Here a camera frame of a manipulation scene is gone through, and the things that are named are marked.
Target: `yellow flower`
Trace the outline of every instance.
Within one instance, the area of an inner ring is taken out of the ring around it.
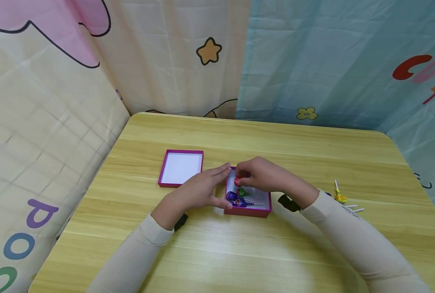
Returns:
[[[315,108],[314,107],[309,107],[307,109],[305,108],[298,108],[297,109],[297,118],[300,120],[304,120],[305,118],[309,118],[310,120],[314,120],[315,118],[317,118],[319,116],[319,114],[317,114],[315,112]]]

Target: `fabric backdrop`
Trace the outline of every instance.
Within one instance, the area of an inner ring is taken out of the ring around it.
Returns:
[[[387,133],[435,204],[435,1],[253,0],[237,118]]]
[[[0,0],[0,292],[27,291],[128,111],[235,118],[249,6]]]
[[[237,98],[250,0],[105,2],[112,27],[94,42],[130,113],[203,116]]]
[[[72,13],[106,15],[90,2],[0,0],[0,292],[27,292],[129,118],[78,24],[108,18]]]

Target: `yellow star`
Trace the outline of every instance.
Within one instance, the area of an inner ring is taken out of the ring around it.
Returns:
[[[214,41],[214,38],[208,37],[203,46],[196,49],[196,54],[200,57],[201,64],[206,65],[209,62],[219,61],[218,53],[221,52],[222,46]]]

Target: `arm sleeve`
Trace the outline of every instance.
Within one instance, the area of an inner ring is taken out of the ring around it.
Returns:
[[[156,256],[174,234],[146,219],[123,241],[100,269],[88,293],[136,293],[143,284]]]
[[[301,214],[315,224],[372,293],[430,292],[402,254],[373,226],[320,191]]]

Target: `light blue curtain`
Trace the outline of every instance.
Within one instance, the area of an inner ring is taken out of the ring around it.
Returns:
[[[435,0],[253,0],[236,116],[387,133],[435,204]]]

